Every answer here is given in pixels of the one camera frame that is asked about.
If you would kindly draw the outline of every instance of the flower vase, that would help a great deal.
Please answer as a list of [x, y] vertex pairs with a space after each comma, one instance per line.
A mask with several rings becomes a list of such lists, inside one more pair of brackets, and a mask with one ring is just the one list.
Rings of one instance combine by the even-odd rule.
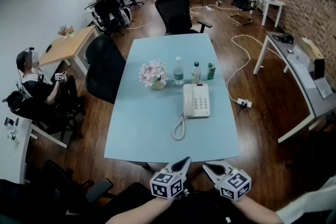
[[162, 90], [166, 85], [163, 84], [161, 81], [157, 81], [153, 83], [152, 87], [156, 90]]

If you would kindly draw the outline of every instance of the white telephone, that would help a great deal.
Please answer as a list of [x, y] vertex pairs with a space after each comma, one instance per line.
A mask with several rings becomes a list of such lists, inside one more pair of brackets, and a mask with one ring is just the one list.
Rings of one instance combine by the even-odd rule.
[[[183, 85], [183, 114], [181, 120], [174, 127], [172, 136], [179, 141], [185, 135], [185, 119], [210, 117], [209, 89], [207, 84]], [[176, 130], [182, 126], [181, 136], [176, 136]]]

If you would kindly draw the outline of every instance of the man with headset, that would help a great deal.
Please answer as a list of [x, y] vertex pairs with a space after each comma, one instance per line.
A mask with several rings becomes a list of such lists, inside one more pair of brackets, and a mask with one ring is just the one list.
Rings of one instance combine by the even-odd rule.
[[56, 80], [49, 84], [44, 75], [39, 74], [37, 54], [33, 57], [33, 48], [28, 48], [16, 57], [17, 69], [23, 73], [22, 86], [26, 95], [39, 98], [45, 103], [56, 107], [74, 108], [78, 102], [82, 101], [77, 97], [77, 88], [73, 76], [68, 76], [65, 80]]

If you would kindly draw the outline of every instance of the power strip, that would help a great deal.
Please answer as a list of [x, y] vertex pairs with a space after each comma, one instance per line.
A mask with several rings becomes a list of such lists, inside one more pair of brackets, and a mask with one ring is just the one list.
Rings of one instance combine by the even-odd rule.
[[250, 101], [241, 98], [238, 98], [237, 103], [245, 108], [248, 107], [250, 109], [252, 107], [252, 103]]

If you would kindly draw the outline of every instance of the office desk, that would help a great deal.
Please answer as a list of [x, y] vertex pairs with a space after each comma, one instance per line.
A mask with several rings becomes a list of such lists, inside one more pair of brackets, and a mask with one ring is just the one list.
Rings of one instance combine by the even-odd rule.
[[[173, 85], [176, 56], [182, 57], [184, 76], [189, 83], [195, 61], [200, 62], [205, 76], [209, 62], [217, 66], [215, 79], [203, 81], [209, 86], [211, 116], [187, 119], [185, 138], [181, 141], [171, 135], [183, 112], [183, 88]], [[154, 59], [163, 60], [167, 66], [169, 81], [160, 91], [139, 82], [140, 67]], [[185, 156], [201, 162], [238, 155], [232, 107], [208, 34], [134, 40], [113, 107], [105, 158], [168, 163]]]
[[312, 84], [312, 81], [307, 81], [309, 74], [305, 72], [303, 69], [297, 69], [297, 67], [294, 66], [294, 64], [288, 60], [288, 56], [290, 53], [287, 51], [287, 49], [293, 50], [294, 45], [298, 44], [297, 41], [294, 41], [294, 45], [291, 44], [285, 44], [280, 41], [277, 41], [274, 39], [272, 35], [282, 35], [280, 33], [272, 33], [267, 32], [265, 42], [263, 45], [263, 48], [261, 50], [261, 53], [259, 55], [259, 59], [257, 61], [257, 64], [254, 68], [253, 74], [256, 75], [259, 71], [259, 68], [263, 62], [263, 59], [265, 57], [265, 53], [267, 51], [267, 48], [270, 44], [274, 46], [276, 51], [279, 53], [279, 55], [282, 57], [283, 61], [286, 63], [286, 68], [284, 72], [286, 73], [289, 69], [291, 73], [293, 74], [293, 77], [295, 78], [302, 95], [307, 103], [308, 109], [309, 109], [309, 116], [306, 117], [301, 123], [299, 123], [296, 127], [294, 127], [292, 130], [290, 130], [288, 133], [283, 135], [281, 138], [278, 139], [278, 142], [281, 143], [282, 141], [286, 140], [287, 138], [291, 137], [298, 131], [300, 131], [302, 128], [307, 126], [309, 123], [314, 121], [315, 119], [318, 119], [325, 114], [332, 111], [334, 108], [336, 108], [336, 94], [332, 94], [328, 96], [327, 98], [323, 99], [319, 90], [315, 87], [307, 86], [308, 83]]
[[5, 131], [0, 135], [0, 178], [23, 184], [25, 182], [25, 159], [30, 134], [32, 133], [32, 121], [14, 114], [11, 114], [9, 118], [14, 121], [19, 118], [17, 138], [15, 140], [8, 139], [5, 126], [3, 126]]
[[269, 5], [274, 5], [274, 6], [278, 6], [279, 7], [277, 20], [275, 21], [275, 24], [274, 24], [274, 27], [277, 27], [278, 23], [279, 23], [279, 20], [280, 20], [280, 16], [281, 16], [282, 6], [285, 5], [284, 2], [279, 1], [279, 0], [261, 0], [261, 1], [263, 1], [266, 4], [265, 9], [263, 11], [263, 15], [264, 16], [263, 16], [263, 21], [262, 21], [261, 25], [262, 26], [265, 25], [266, 17], [267, 17], [267, 14], [268, 14], [268, 7], [269, 7]]
[[67, 65], [70, 65], [68, 59], [74, 59], [79, 66], [80, 70], [86, 76], [88, 70], [84, 66], [82, 60], [79, 58], [78, 53], [83, 46], [90, 39], [96, 38], [100, 35], [98, 28], [89, 26], [75, 32], [75, 36], [72, 38], [64, 39], [59, 38], [51, 43], [51, 49], [48, 52], [44, 52], [40, 57], [40, 66], [46, 66], [50, 63], [59, 62], [65, 60]]

